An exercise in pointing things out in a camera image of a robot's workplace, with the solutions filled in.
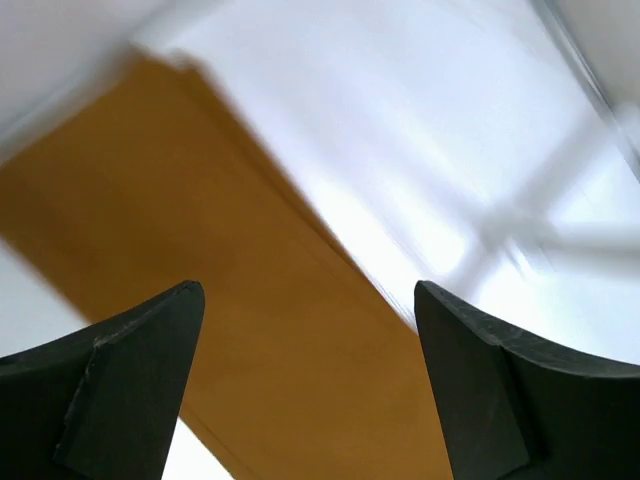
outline black object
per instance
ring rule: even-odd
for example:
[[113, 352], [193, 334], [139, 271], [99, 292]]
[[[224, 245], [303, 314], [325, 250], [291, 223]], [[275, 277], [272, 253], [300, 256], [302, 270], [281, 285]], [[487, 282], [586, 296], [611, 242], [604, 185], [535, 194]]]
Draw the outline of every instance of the black object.
[[160, 479], [203, 313], [183, 282], [0, 359], [0, 479]]
[[545, 340], [431, 282], [416, 286], [415, 311], [455, 480], [640, 479], [640, 367]]

